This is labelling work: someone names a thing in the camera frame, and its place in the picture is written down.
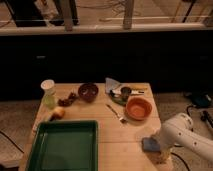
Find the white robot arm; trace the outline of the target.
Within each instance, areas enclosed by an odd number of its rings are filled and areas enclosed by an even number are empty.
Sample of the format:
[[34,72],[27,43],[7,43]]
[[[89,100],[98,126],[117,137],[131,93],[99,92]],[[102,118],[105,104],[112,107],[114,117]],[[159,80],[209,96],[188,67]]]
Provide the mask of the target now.
[[179,113],[166,120],[153,138],[160,145],[161,151],[169,150],[178,143],[213,163],[213,140],[192,132],[192,128],[192,118],[185,113]]

